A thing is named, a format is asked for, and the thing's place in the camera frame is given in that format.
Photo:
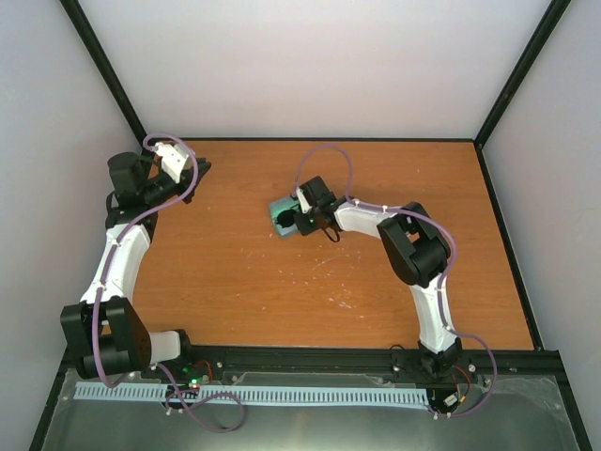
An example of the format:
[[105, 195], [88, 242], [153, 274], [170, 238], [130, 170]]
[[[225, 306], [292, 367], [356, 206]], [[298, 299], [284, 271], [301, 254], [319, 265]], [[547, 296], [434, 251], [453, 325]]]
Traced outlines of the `black aviator sunglasses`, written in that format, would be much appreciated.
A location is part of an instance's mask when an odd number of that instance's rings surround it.
[[295, 224], [295, 214], [294, 210], [283, 210], [276, 217], [276, 224], [281, 228], [289, 228]]

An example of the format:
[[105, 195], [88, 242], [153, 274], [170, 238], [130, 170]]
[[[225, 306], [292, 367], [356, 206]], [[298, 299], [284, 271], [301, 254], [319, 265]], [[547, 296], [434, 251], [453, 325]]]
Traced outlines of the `grey-green glasses case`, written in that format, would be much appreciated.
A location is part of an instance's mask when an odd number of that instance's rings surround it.
[[280, 238], [297, 234], [295, 215], [301, 211], [300, 202], [294, 196], [286, 196], [269, 203], [270, 220]]

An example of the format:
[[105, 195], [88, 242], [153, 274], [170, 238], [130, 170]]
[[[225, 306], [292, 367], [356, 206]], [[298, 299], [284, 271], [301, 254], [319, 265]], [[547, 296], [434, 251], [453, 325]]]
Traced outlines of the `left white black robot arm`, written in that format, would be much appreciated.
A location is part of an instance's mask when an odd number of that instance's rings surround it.
[[181, 329], [150, 332], [132, 306], [142, 260], [159, 211], [190, 203], [211, 164], [180, 145], [160, 143], [159, 157], [122, 152], [107, 162], [114, 190], [106, 199], [105, 247], [90, 286], [76, 304], [63, 308], [60, 323], [78, 375], [104, 377], [109, 386], [119, 376], [157, 363], [175, 378], [195, 367], [187, 333]]

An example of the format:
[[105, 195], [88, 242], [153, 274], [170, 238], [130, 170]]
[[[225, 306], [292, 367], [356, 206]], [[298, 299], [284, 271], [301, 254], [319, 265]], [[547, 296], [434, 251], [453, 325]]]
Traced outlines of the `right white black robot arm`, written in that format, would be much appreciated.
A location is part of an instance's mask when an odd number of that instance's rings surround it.
[[335, 237], [356, 232], [381, 241], [394, 274], [408, 286], [414, 301], [424, 373], [433, 380], [441, 378], [462, 351], [446, 292], [452, 240], [419, 203], [399, 208], [338, 197], [320, 177], [298, 186], [292, 199], [295, 226], [303, 236], [321, 229], [333, 231]]

